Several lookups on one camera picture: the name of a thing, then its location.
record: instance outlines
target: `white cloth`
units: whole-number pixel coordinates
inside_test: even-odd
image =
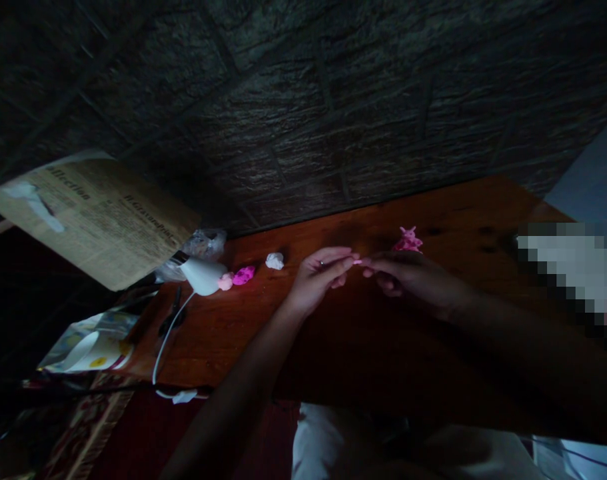
[[[293,480],[544,480],[518,437],[451,425],[416,452],[426,466],[391,459],[365,416],[301,403],[293,445]]]

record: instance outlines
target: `paper cup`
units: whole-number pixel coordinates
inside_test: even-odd
[[[61,369],[64,372],[116,370],[125,365],[133,350],[126,341],[94,331],[71,350]]]

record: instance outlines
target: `newspaper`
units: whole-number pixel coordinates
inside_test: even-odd
[[[174,255],[200,221],[99,150],[0,186],[0,214],[113,291]]]

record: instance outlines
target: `stone wall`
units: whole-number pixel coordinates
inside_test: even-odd
[[[15,0],[0,182],[100,146],[233,235],[492,173],[607,123],[607,1]]]

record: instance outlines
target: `pixelated area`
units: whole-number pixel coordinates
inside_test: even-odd
[[[607,348],[607,225],[529,223],[516,237],[520,266],[565,300],[586,335]]]

